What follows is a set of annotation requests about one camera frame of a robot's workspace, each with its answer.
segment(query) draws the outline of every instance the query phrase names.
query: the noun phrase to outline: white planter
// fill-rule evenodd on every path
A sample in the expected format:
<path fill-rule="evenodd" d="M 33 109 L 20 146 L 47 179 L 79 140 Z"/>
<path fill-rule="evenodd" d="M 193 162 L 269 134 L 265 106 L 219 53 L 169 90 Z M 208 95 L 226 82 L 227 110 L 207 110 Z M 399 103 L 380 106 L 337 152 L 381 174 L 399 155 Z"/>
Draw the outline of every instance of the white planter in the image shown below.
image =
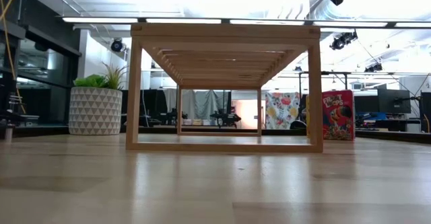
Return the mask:
<path fill-rule="evenodd" d="M 69 133 L 116 135 L 121 126 L 123 93 L 114 89 L 73 87 L 70 96 Z"/>

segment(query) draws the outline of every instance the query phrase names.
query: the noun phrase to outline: ceiling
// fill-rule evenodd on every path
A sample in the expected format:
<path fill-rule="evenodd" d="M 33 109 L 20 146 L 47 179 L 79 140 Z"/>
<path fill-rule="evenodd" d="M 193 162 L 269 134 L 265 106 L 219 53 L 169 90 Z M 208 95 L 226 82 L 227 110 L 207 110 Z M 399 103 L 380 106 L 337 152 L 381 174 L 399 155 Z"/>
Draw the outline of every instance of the ceiling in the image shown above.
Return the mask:
<path fill-rule="evenodd" d="M 431 20 L 431 0 L 344 0 L 340 6 L 330 0 L 65 0 L 70 6 L 62 0 L 40 1 L 65 16 Z M 130 35 L 130 26 L 84 27 L 92 31 L 93 37 L 105 41 Z M 322 70 L 363 72 L 366 66 L 379 61 L 386 71 L 418 72 L 424 68 L 415 63 L 430 57 L 429 30 L 362 29 L 358 30 L 359 40 L 342 50 L 332 50 L 329 45 L 338 33 L 322 34 Z M 306 70 L 306 60 L 304 53 L 284 71 L 295 66 Z"/>

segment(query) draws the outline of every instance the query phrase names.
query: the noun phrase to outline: computer monitor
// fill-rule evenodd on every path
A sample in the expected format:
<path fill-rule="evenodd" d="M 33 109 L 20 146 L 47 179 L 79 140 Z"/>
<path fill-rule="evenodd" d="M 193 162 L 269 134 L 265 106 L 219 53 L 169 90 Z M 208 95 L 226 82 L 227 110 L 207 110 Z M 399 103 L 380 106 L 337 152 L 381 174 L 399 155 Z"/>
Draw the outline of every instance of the computer monitor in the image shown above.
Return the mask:
<path fill-rule="evenodd" d="M 355 111 L 357 113 L 379 112 L 378 96 L 355 96 Z"/>
<path fill-rule="evenodd" d="M 379 112 L 408 114 L 411 113 L 410 92 L 407 90 L 378 89 Z"/>

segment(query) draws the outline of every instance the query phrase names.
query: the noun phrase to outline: wooden frame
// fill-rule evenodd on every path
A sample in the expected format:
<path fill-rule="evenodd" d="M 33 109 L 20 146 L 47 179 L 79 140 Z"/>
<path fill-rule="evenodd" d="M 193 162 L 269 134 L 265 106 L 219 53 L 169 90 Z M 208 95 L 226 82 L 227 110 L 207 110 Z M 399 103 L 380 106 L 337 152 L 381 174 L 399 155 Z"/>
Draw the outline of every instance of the wooden frame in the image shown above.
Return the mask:
<path fill-rule="evenodd" d="M 130 150 L 214 150 L 208 144 L 191 147 L 155 147 L 138 143 L 141 51 L 145 51 L 178 84 L 178 115 L 181 115 L 182 89 L 249 89 L 257 91 L 257 132 L 262 134 L 261 87 L 305 50 L 308 50 L 310 80 L 310 145 L 266 145 L 277 152 L 321 152 L 323 150 L 320 28 L 315 26 L 273 26 L 234 24 L 133 24 L 132 52 L 127 105 L 126 148 Z M 242 133 L 184 133 L 182 119 L 177 121 L 178 135 L 229 135 Z M 254 151 L 242 145 L 218 149 Z"/>

